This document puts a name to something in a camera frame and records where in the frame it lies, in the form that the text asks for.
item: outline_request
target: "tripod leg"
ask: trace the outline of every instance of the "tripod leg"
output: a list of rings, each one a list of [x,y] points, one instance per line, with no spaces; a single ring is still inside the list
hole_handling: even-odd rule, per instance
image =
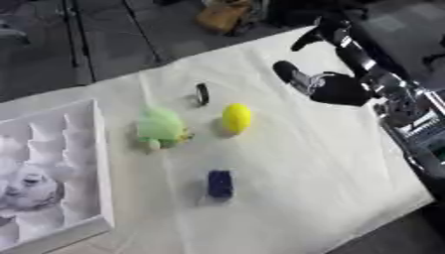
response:
[[[155,63],[160,63],[162,61],[159,54],[156,52],[155,47],[151,44],[150,40],[148,39],[147,35],[145,34],[144,30],[142,29],[141,24],[139,21],[137,21],[136,14],[134,13],[133,9],[131,9],[131,6],[128,4],[127,0],[122,0],[122,4],[125,7],[125,9],[128,12],[128,16],[130,16],[131,20],[133,21],[134,25],[136,26],[139,33],[142,35],[142,37],[145,40],[145,43],[147,44],[148,48],[150,49],[151,53],[153,54],[153,57],[155,59]]]
[[[64,12],[64,22],[67,27],[67,36],[68,36],[68,41],[70,44],[70,52],[72,55],[72,65],[73,65],[73,67],[77,67],[78,64],[77,64],[77,57],[75,56],[75,49],[74,49],[73,28],[72,28],[72,24],[70,22],[70,14],[69,14],[67,1],[68,0],[62,0],[62,9]]]
[[[73,11],[75,14],[75,21],[77,22],[78,31],[80,33],[80,39],[81,39],[81,43],[82,43],[81,49],[82,49],[83,55],[86,57],[86,61],[87,61],[88,68],[89,68],[89,73],[91,75],[91,81],[96,82],[97,79],[95,78],[94,67],[92,66],[91,53],[89,50],[88,39],[86,38],[85,29],[83,27],[83,20],[81,18],[81,13],[80,13],[80,10],[78,7],[78,2],[77,2],[77,0],[72,0],[72,3],[73,3]]]

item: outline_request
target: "green plush toy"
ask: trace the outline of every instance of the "green plush toy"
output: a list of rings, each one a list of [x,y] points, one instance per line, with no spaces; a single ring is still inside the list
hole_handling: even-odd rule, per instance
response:
[[[193,136],[177,113],[165,108],[150,108],[137,122],[137,137],[151,150],[173,147]]]

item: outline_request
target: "chair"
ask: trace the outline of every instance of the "chair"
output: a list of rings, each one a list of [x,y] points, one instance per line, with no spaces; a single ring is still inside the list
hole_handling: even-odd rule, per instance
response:
[[[0,39],[13,39],[22,44],[29,44],[28,36],[25,32],[11,28],[3,20],[0,20]]]
[[[440,45],[445,48],[445,35],[442,37],[442,40],[440,40]],[[423,64],[425,64],[425,66],[429,69],[429,70],[433,70],[433,63],[439,59],[443,59],[445,58],[445,52],[443,53],[438,53],[438,54],[433,54],[430,56],[426,56],[422,59]]]
[[[23,4],[23,2],[23,0],[1,0],[0,14],[14,12]],[[23,44],[29,43],[25,32],[12,28],[6,21],[0,19],[0,40],[2,39],[13,39]]]

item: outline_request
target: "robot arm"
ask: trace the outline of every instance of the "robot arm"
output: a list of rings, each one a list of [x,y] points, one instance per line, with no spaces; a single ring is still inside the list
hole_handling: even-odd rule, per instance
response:
[[[319,25],[291,50],[326,41],[336,47],[337,56],[354,76],[327,71],[310,76],[285,61],[273,65],[275,73],[318,102],[363,106],[373,97],[381,98],[374,112],[407,163],[431,178],[445,179],[445,102],[436,92],[409,79],[385,53],[355,40],[350,28],[348,22],[320,18]]]

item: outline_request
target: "white paper sheet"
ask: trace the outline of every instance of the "white paper sheet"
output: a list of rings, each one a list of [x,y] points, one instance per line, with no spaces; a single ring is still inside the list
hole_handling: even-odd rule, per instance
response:
[[[92,246],[120,253],[324,253],[432,199],[368,108],[311,102],[274,76],[271,66],[283,59],[311,74],[348,71],[326,44],[290,53],[304,31],[4,103],[0,117],[97,98],[117,227],[89,240]],[[200,82],[211,102],[196,108],[190,98]],[[222,139],[215,119],[233,102],[251,108],[253,123]],[[178,111],[195,139],[151,155],[136,150],[129,137],[145,103]],[[232,170],[235,197],[198,203],[214,169]]]

